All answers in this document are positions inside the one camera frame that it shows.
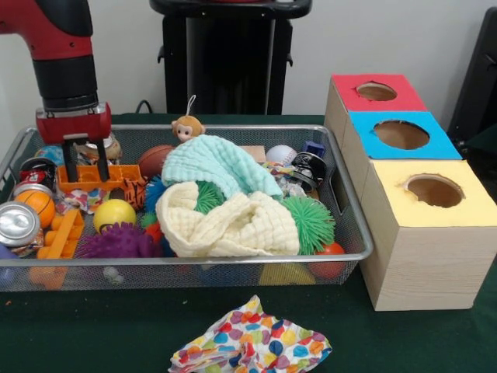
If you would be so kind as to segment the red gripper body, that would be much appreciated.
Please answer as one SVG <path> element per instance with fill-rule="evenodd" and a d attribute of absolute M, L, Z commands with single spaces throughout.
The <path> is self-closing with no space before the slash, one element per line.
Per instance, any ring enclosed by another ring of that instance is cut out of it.
<path fill-rule="evenodd" d="M 108 103 L 98 103 L 83 110 L 50 112 L 36 110 L 36 126 L 48 145 L 62 145 L 66 141 L 85 139 L 95 142 L 109 137 L 111 111 Z"/>

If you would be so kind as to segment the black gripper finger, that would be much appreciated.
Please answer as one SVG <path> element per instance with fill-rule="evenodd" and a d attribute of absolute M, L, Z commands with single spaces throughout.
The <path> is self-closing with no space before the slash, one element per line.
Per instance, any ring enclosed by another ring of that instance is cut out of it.
<path fill-rule="evenodd" d="M 106 182 L 109 179 L 109 169 L 106 157 L 106 145 L 109 145 L 111 141 L 108 138 L 100 139 L 96 142 L 98 161 L 97 168 L 99 170 L 100 179 Z"/>
<path fill-rule="evenodd" d="M 68 176 L 69 183 L 77 183 L 78 182 L 78 170 L 77 163 L 74 161 L 71 155 L 71 150 L 73 149 L 73 141 L 65 140 L 63 143 L 63 156 L 64 156 L 64 164 L 66 168 L 66 173 Z"/>

